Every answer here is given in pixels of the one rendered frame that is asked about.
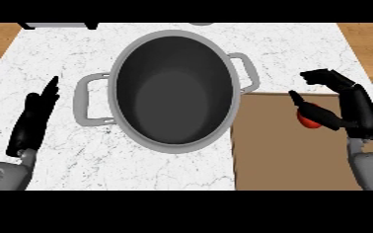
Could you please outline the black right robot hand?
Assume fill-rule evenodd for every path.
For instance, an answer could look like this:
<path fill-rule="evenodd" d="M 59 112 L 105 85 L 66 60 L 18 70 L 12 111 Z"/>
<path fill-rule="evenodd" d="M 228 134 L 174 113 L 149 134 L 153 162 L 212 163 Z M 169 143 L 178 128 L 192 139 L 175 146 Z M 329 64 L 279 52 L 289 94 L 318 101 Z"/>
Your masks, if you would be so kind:
<path fill-rule="evenodd" d="M 299 107 L 301 116 L 332 130 L 343 127 L 351 138 L 373 140 L 373 101 L 363 86 L 335 70 L 305 71 L 301 76 L 310 85 L 324 85 L 338 94 L 340 109 L 340 116 L 336 116 L 330 110 L 307 102 L 301 94 L 290 90 L 289 95 Z"/>

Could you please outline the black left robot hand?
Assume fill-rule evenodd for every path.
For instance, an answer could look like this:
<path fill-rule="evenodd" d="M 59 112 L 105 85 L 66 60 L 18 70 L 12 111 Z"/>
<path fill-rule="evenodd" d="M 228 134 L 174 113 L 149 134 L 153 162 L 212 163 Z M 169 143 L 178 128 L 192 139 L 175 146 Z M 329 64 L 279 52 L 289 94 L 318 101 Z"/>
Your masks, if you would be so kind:
<path fill-rule="evenodd" d="M 26 149 L 40 149 L 59 97 L 59 77 L 54 76 L 43 93 L 29 93 L 25 98 L 25 108 L 10 134 L 7 156 L 21 157 Z"/>

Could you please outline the brown flat tray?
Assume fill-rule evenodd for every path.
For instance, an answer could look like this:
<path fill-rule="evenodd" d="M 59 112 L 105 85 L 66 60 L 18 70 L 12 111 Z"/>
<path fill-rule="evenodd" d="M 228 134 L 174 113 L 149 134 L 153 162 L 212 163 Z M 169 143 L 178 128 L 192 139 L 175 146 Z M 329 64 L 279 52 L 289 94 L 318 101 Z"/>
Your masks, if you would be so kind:
<path fill-rule="evenodd" d="M 239 190 L 355 190 L 346 133 L 307 128 L 286 94 L 246 94 L 231 125 Z"/>

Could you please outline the grey oval pot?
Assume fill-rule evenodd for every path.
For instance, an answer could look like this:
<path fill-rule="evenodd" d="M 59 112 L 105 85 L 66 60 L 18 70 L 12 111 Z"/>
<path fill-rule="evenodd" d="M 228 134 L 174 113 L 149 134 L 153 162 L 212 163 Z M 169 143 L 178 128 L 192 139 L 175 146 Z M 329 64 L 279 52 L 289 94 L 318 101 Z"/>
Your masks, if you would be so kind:
<path fill-rule="evenodd" d="M 87 84 L 108 81 L 110 117 L 87 116 Z M 77 82 L 72 114 L 82 126 L 115 124 L 149 149 L 181 154 L 208 146 L 227 131 L 240 95 L 259 88 L 246 54 L 227 53 L 203 36 L 181 30 L 136 39 L 108 73 Z"/>

